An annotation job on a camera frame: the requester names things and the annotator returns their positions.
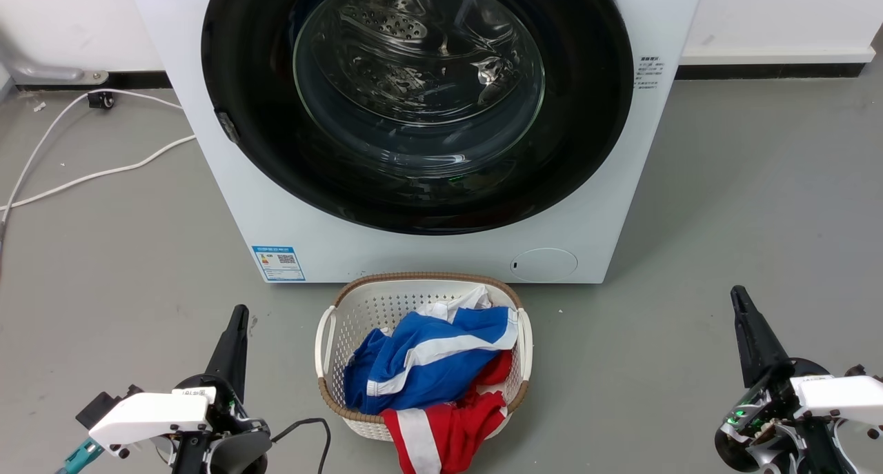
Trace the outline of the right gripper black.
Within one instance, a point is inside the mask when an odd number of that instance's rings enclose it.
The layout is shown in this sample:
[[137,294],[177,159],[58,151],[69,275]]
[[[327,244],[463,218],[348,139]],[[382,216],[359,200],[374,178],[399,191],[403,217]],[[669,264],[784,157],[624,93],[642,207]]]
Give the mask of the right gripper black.
[[857,473],[837,437],[845,419],[798,411],[793,379],[828,379],[819,364],[789,357],[744,286],[731,289],[746,393],[715,432],[719,458],[744,473]]

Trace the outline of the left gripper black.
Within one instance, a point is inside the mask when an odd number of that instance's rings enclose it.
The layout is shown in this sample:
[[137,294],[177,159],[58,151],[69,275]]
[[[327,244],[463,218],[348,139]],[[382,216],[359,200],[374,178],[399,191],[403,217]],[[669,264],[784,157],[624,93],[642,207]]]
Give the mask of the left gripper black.
[[267,422],[250,417],[245,399],[248,323],[245,304],[237,304],[221,333],[205,374],[180,382],[177,390],[208,387],[215,390],[205,426],[179,432],[171,468],[173,473],[265,473],[272,446]]

